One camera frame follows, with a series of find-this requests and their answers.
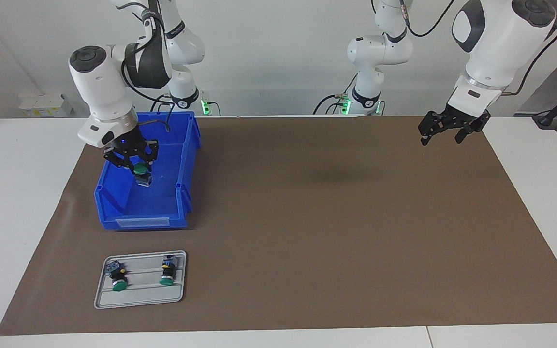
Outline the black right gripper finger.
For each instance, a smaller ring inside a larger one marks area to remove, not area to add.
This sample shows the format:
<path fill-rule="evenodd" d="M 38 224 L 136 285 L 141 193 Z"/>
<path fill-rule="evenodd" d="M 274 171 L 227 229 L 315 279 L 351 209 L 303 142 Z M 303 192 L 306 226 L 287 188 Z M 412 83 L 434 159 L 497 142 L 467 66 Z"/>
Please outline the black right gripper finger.
<path fill-rule="evenodd" d="M 133 169 L 133 163 L 130 156 L 120 156 L 117 152 L 104 152 L 103 157 L 111 164 L 118 168 Z"/>
<path fill-rule="evenodd" d="M 159 142 L 157 140 L 145 140 L 145 147 L 142 150 L 142 160 L 145 166 L 151 168 L 154 161 L 157 160 L 159 151 Z"/>

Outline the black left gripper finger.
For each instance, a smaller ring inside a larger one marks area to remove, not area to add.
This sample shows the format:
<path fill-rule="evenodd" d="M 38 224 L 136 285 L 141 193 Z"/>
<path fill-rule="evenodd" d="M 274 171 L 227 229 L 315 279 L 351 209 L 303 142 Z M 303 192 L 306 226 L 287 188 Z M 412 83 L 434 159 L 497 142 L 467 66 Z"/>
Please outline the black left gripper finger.
<path fill-rule="evenodd" d="M 444 113 L 427 112 L 418 125 L 422 146 L 426 147 L 432 137 L 444 132 L 447 127 L 447 115 Z"/>
<path fill-rule="evenodd" d="M 454 139 L 456 143 L 459 145 L 468 135 L 475 132 L 481 132 L 490 118 L 490 113 L 482 113 L 480 117 L 464 122 L 458 133 L 455 135 Z"/>

